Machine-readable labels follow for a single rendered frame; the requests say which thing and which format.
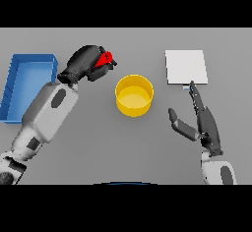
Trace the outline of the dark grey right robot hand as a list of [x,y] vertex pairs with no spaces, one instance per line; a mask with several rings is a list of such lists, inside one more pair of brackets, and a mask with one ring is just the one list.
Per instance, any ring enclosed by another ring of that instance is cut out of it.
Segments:
[[191,82],[189,85],[189,94],[192,98],[198,129],[183,122],[177,117],[175,111],[169,108],[168,115],[171,128],[191,142],[200,140],[202,147],[210,152],[210,156],[223,155],[217,122],[211,110],[204,105],[194,82]]

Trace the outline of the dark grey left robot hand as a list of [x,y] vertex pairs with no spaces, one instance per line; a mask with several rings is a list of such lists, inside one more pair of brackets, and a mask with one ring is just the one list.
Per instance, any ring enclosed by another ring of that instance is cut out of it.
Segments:
[[112,58],[111,63],[95,68],[95,63],[105,51],[102,46],[97,45],[81,47],[71,56],[67,63],[67,68],[57,75],[57,79],[62,84],[73,85],[83,77],[87,77],[90,82],[103,77],[117,65]]

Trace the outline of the red beaker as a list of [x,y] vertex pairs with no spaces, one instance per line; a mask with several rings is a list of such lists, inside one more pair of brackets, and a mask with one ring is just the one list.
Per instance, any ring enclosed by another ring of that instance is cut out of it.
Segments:
[[100,55],[94,67],[97,68],[97,67],[109,64],[111,62],[112,62],[112,54],[109,51],[105,51],[104,53]]

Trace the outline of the pale square measuring scale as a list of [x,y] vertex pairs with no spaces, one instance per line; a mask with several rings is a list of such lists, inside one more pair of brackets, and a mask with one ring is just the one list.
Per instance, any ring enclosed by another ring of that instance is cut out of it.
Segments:
[[166,78],[169,85],[183,85],[188,89],[191,81],[195,85],[208,83],[202,50],[166,50],[164,56]]

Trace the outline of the yellow bowl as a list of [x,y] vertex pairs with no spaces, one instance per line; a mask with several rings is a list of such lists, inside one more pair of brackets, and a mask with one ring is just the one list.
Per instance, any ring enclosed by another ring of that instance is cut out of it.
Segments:
[[154,87],[141,75],[127,75],[118,81],[114,94],[118,110],[128,117],[137,118],[149,111]]

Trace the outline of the blue tray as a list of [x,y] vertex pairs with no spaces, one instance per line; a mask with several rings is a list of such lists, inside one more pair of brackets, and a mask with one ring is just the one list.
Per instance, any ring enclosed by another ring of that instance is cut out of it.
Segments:
[[40,89],[55,82],[57,67],[54,54],[13,54],[0,100],[0,122],[21,124]]

